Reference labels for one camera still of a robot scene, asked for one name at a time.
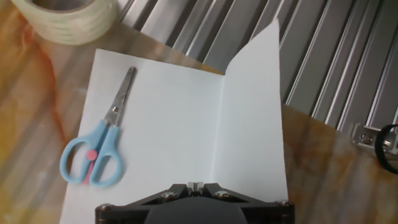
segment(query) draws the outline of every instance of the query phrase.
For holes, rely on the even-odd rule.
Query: scissor blade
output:
[[[105,116],[105,121],[113,126],[119,126],[119,119],[121,114],[123,113],[124,104],[127,100],[129,95],[129,90],[134,83],[136,78],[136,68],[130,67],[129,71],[127,72],[122,85],[116,95],[112,106],[110,107],[108,113]]]

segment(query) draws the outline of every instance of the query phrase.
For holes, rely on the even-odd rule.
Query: black device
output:
[[[262,202],[205,184],[190,188],[173,184],[171,188],[125,206],[103,204],[95,209],[96,224],[249,224],[294,223],[292,202]]]

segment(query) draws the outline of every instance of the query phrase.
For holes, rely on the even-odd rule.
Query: masking tape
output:
[[[39,35],[67,45],[81,45],[101,37],[112,26],[117,14],[114,0],[91,0],[72,10],[45,9],[32,0],[12,1]]]

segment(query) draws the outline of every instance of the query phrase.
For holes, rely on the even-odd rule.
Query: metal clip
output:
[[[192,189],[193,192],[198,192],[200,188],[203,188],[203,182],[188,182],[188,189]]]
[[[362,124],[355,124],[351,137],[353,143],[358,145],[361,149],[375,156],[374,142],[380,129],[364,126]],[[384,140],[384,152],[389,161],[398,163],[398,134],[391,132]]]

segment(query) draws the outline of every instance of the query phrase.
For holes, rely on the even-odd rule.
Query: black cable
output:
[[[380,163],[380,165],[388,170],[389,172],[392,172],[393,174],[398,174],[398,170],[393,168],[390,163],[388,162],[386,155],[384,153],[383,149],[383,143],[384,139],[387,137],[387,135],[390,133],[391,129],[398,126],[398,124],[389,124],[385,127],[383,127],[379,133],[376,136],[376,141],[374,142],[374,152],[376,153],[376,157]]]

